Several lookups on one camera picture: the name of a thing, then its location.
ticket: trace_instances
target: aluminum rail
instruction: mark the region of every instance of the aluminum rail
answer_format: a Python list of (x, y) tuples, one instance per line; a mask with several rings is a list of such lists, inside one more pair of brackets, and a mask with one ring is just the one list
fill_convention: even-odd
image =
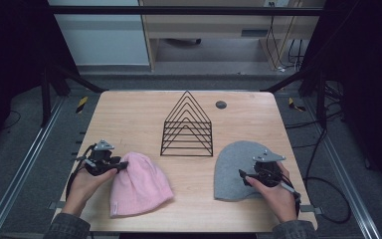
[(64, 98), (58, 98), (58, 101), (55, 102), (54, 108), (52, 110), (52, 116), (49, 119), (48, 123), (42, 127), (33, 144), (31, 145), (29, 151), (24, 157), (20, 167), (18, 168), (17, 173), (13, 177), (10, 185), (8, 186), (4, 196), (0, 201), (0, 229), (8, 216), (15, 200), (17, 199), (18, 194), (20, 193), (24, 182), (26, 181), (30, 170), (32, 169), (36, 158), (38, 157), (46, 139), (48, 138), (49, 133), (52, 130), (52, 127), (55, 124), (56, 119), (59, 116), (61, 107), (64, 103)]
[[(309, 113), (313, 119), (316, 119), (314, 109), (315, 106), (310, 100), (304, 99), (304, 104), (307, 106)], [(316, 123), (317, 131), (321, 133), (322, 128)], [(339, 181), (342, 191), (348, 199), (350, 208), (352, 209), (352, 214), (358, 222), (358, 226), (361, 229), (362, 234), (366, 239), (379, 239), (381, 238), (377, 227), (371, 218), (367, 207), (365, 206), (364, 201), (362, 200), (358, 190), (356, 189), (355, 184), (349, 176), (349, 173), (346, 171), (343, 166), (343, 162), (339, 157), (339, 154), (336, 152), (336, 149), (331, 142), (331, 139), (328, 135), (324, 138), (324, 146), (326, 152), (330, 155), (330, 164), (333, 168), (333, 171), (336, 175), (337, 180)]]

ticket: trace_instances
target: wooden table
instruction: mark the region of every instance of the wooden table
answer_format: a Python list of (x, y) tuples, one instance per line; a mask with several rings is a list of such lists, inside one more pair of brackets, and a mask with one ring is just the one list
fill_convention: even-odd
[[(82, 218), (92, 231), (135, 232), (265, 232), (279, 222), (263, 199), (226, 202), (214, 199), (214, 168), (220, 151), (238, 140), (250, 140), (285, 155), (285, 167), (302, 204), (309, 204), (287, 132), (274, 96), (258, 92), (191, 92), (213, 125), (213, 156), (160, 156), (163, 124), (184, 92), (105, 92), (80, 149), (102, 138), (123, 156), (136, 151), (149, 156), (169, 178), (173, 200), (156, 210), (109, 218), (111, 182), (88, 202)], [(217, 101), (227, 104), (216, 107)], [(311, 221), (313, 213), (300, 213)]]

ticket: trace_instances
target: gray sleeve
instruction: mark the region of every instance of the gray sleeve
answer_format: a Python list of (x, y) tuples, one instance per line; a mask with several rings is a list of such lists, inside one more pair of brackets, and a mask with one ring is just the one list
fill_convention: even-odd
[(273, 229), (273, 236), (276, 239), (316, 239), (317, 233), (311, 222), (295, 220), (276, 226)]
[(44, 239), (86, 239), (90, 232), (90, 225), (85, 220), (71, 214), (58, 214)]

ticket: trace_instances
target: triangular wire frame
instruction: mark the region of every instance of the triangular wire frame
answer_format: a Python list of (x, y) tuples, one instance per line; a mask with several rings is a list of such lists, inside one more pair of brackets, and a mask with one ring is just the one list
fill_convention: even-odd
[(160, 155), (213, 156), (212, 123), (188, 91), (164, 122)]

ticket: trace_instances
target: pink knit hat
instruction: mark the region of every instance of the pink knit hat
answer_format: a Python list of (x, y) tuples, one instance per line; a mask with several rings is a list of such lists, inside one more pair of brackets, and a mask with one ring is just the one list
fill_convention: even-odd
[(150, 158), (129, 152), (122, 161), (128, 161), (128, 167), (113, 180), (111, 217), (147, 212), (173, 198), (167, 177)]

